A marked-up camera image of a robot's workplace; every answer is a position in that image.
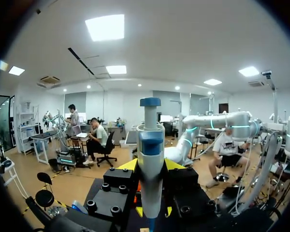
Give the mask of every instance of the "black shorts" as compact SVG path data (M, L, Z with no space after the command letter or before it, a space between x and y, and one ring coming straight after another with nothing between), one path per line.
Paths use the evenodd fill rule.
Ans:
M221 165L225 167L234 166L238 163L242 156L240 155L232 155L232 156L222 156Z

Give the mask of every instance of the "security camera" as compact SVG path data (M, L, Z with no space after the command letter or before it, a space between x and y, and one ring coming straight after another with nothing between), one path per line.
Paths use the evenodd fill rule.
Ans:
M272 71L271 70L266 70L266 71L261 72L261 74L263 76L270 76L272 74Z

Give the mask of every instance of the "square ceiling light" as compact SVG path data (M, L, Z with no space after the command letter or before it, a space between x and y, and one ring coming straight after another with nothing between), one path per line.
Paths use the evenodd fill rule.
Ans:
M125 15L114 14L85 21L92 40L118 40L125 37Z
M9 65L7 63L5 63L3 60L0 60L0 70L6 71L8 66Z
M106 66L109 74L127 74L126 65Z
M241 69L239 70L239 72L246 77L255 76L259 74L259 71L253 66Z
M221 84L222 82L216 79L210 79L210 80L204 81L204 83L210 86L216 86L216 85Z
M20 74L22 74L25 70L18 68L16 66L13 66L10 70L9 70L9 74L13 74L16 76L19 76Z

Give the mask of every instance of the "man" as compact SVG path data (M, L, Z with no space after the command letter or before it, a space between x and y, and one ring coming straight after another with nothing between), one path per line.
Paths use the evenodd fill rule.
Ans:
M103 126L101 126L98 120L94 117L90 121L91 130L89 133L90 140L87 141L87 153L88 159L83 162L84 165L93 164L93 161L96 159L94 152L100 152L106 146L108 135Z
M213 179L207 183L206 187L211 188L219 184L216 180L216 167L229 167L236 164L242 164L241 172L233 185L239 184L244 175L246 164L248 163L249 167L250 161L246 157L238 155L238 147L247 149L248 146L248 143L234 141L232 138L232 129L227 128L214 144L214 158L208 164Z
M68 108L71 113L71 119L66 119L65 121L71 123L72 127L79 125L79 116L77 110L75 109L75 105L71 104Z

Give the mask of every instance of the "hair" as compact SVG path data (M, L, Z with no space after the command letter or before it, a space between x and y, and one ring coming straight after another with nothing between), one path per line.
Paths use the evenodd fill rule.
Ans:
M69 105L68 108L71 109L71 110L75 110L75 105L74 104L71 104L71 105Z
M98 120L95 117L93 117L90 122L98 122Z

